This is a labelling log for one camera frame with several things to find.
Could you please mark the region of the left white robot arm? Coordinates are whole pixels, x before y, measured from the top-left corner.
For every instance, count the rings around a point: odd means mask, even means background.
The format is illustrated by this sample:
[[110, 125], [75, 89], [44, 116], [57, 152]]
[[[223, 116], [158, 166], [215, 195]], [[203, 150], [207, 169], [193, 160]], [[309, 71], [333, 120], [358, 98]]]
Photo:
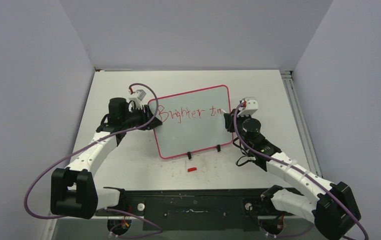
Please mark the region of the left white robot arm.
[[150, 131], [163, 124], [156, 118], [158, 109], [139, 106], [138, 100], [112, 98], [108, 113], [101, 119], [87, 148], [65, 168], [51, 174], [50, 210], [52, 214], [90, 219], [101, 209], [122, 215], [128, 202], [121, 197], [121, 189], [97, 188], [94, 175], [108, 155], [121, 143], [128, 132]]

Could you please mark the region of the pink framed whiteboard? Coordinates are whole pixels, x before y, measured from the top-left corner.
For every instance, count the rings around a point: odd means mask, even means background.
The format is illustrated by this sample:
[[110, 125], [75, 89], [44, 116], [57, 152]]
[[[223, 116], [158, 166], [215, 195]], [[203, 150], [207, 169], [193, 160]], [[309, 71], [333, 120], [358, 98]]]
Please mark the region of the pink framed whiteboard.
[[162, 159], [224, 146], [233, 140], [220, 110], [231, 111], [229, 88], [224, 84], [151, 99], [148, 105], [162, 121], [154, 129]]

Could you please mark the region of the red marker cap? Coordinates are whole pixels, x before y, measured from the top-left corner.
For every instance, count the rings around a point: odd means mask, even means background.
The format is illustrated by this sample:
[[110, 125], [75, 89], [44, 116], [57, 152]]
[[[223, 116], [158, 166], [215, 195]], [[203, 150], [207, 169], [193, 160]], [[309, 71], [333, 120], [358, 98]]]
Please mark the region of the red marker cap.
[[190, 173], [190, 172], [193, 172], [193, 171], [196, 171], [196, 170], [197, 170], [196, 167], [191, 167], [191, 168], [187, 169], [187, 172]]

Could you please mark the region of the aluminium rail frame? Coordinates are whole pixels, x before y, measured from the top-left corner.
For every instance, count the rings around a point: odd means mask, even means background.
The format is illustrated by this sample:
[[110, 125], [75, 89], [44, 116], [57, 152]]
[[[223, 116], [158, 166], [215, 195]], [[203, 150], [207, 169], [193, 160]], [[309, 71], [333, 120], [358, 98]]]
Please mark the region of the aluminium rail frame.
[[[278, 70], [173, 70], [173, 71], [104, 71], [95, 74], [79, 127], [76, 146], [78, 150], [68, 157], [70, 164], [78, 153], [87, 149], [102, 118], [109, 112], [113, 98], [129, 101], [130, 90], [144, 90], [145, 105], [151, 99], [188, 91], [226, 85], [229, 89], [230, 108], [237, 109], [246, 97], [255, 97], [259, 109], [251, 115], [261, 123], [261, 134], [280, 148], [289, 158], [321, 177], [313, 144], [293, 90], [292, 77]], [[162, 159], [159, 156], [154, 130], [127, 132], [120, 144], [103, 161], [94, 174], [98, 189], [112, 187], [123, 191], [165, 190], [231, 190], [264, 189], [278, 185], [297, 193], [281, 178], [265, 172], [253, 163], [235, 165], [242, 152], [232, 142], [221, 146], [221, 151], [210, 148], [187, 155]], [[187, 169], [196, 167], [196, 171]], [[135, 238], [145, 223], [154, 223], [127, 211], [117, 219], [96, 216], [90, 220], [108, 223], [125, 219], [131, 226], [117, 226], [109, 231], [111, 236]], [[288, 213], [287, 222], [299, 222], [301, 226], [311, 222]], [[149, 235], [212, 230], [146, 230]]]

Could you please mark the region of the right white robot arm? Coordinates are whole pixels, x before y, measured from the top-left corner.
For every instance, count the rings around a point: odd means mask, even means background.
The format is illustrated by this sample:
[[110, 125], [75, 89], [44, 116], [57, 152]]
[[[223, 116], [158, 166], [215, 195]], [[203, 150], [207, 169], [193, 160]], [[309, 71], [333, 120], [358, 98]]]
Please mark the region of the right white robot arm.
[[288, 157], [261, 134], [261, 123], [251, 117], [224, 113], [225, 129], [235, 133], [235, 146], [267, 173], [284, 180], [297, 193], [273, 185], [261, 196], [267, 214], [289, 213], [310, 223], [328, 240], [345, 238], [353, 227], [361, 227], [361, 213], [351, 188], [344, 182], [333, 183], [312, 173]]

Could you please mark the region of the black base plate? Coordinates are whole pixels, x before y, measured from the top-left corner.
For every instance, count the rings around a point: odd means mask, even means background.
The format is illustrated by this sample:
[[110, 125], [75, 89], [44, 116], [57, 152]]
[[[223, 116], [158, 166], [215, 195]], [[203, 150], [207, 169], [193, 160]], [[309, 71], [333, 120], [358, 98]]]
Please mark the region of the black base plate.
[[98, 210], [98, 217], [123, 217], [129, 212], [153, 222], [143, 230], [256, 231], [256, 221], [283, 223], [288, 213], [266, 210], [261, 201], [263, 188], [209, 190], [125, 190], [119, 203], [108, 210]]

